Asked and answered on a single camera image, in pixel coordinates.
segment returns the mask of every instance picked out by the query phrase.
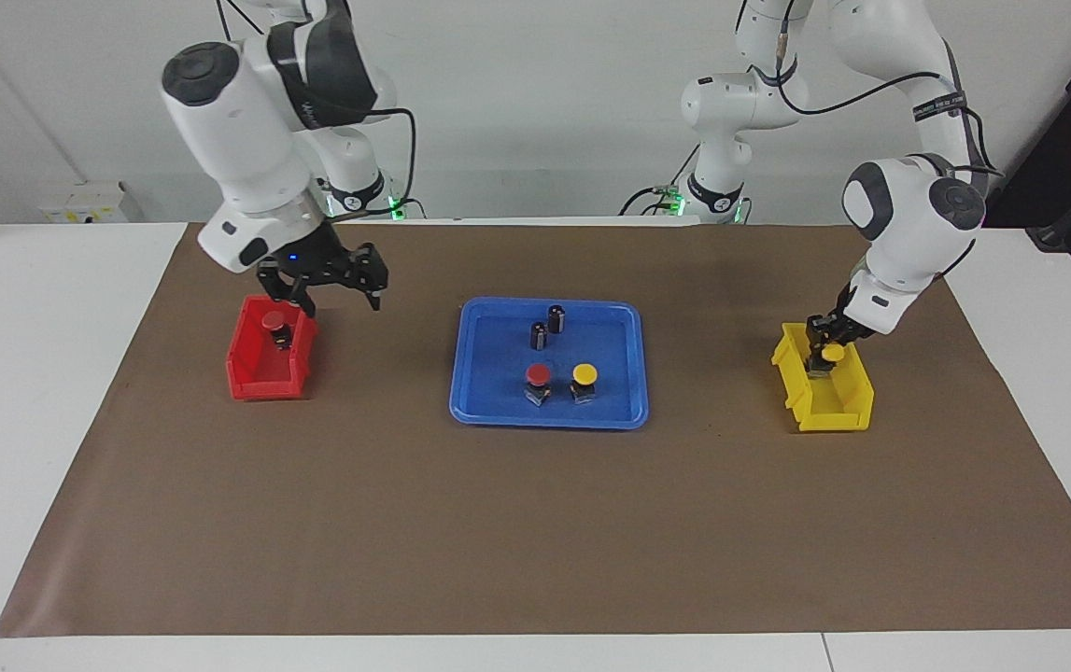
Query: blue plastic tray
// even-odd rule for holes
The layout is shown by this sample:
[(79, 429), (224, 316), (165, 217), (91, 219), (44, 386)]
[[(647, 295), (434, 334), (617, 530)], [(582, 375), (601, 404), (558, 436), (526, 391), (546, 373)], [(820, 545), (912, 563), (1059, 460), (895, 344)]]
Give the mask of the blue plastic tray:
[[(530, 348), (530, 328), (564, 307), (564, 333)], [(542, 407), (523, 395), (527, 367), (552, 369), (553, 395)], [(598, 367), (598, 399), (574, 404), (574, 365)], [(643, 320), (630, 303), (559, 299), (479, 298), (464, 305), (449, 408), (466, 424), (637, 430), (647, 422)]]

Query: red cap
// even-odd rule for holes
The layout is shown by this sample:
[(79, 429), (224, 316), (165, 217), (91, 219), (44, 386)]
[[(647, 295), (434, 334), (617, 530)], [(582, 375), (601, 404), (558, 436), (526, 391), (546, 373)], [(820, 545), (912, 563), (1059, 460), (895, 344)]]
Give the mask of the red cap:
[(261, 318), (261, 328), (266, 331), (277, 331), (285, 325), (287, 325), (287, 316), (281, 311), (267, 312), (266, 317)]
[(552, 370), (543, 363), (532, 363), (527, 369), (527, 383), (536, 387), (546, 387), (552, 382)]

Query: white tabletop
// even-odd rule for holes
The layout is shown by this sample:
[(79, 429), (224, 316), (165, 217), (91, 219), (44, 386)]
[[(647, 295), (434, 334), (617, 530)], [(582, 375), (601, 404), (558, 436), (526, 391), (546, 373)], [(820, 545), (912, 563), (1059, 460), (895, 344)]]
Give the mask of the white tabletop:
[[(664, 224), (680, 225), (681, 219)], [(0, 612), (182, 229), (181, 224), (0, 226)], [(848, 268), (854, 263), (847, 259)], [(950, 275), (950, 286), (1071, 496), (1069, 256), (1039, 254), (1022, 233), (987, 230)], [(218, 664), (828, 671), (831, 661), (839, 672), (1071, 669), (1071, 632), (0, 641), (0, 668), (34, 671)]]

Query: yellow cap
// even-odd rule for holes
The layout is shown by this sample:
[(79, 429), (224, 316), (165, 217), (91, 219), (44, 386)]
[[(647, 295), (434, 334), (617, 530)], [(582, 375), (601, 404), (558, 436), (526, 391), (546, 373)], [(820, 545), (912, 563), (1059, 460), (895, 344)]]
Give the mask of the yellow cap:
[(846, 345), (831, 343), (821, 349), (821, 358), (826, 361), (838, 363), (846, 358)]
[(572, 379), (577, 386), (591, 386), (598, 383), (598, 367), (591, 363), (578, 363), (572, 370)]

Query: brown mat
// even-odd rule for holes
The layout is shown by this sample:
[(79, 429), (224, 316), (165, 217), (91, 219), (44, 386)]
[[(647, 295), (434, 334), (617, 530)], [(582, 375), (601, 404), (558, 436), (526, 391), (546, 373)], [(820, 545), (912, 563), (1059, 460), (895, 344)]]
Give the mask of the brown mat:
[[(945, 285), (863, 346), (869, 433), (796, 433), (771, 349), (853, 230), (343, 237), (380, 243), (386, 310), (317, 290), (313, 399), (262, 404), (223, 373), (254, 279), (180, 243), (0, 637), (1071, 628), (1071, 503)], [(633, 302), (651, 421), (457, 424), (486, 294)]]

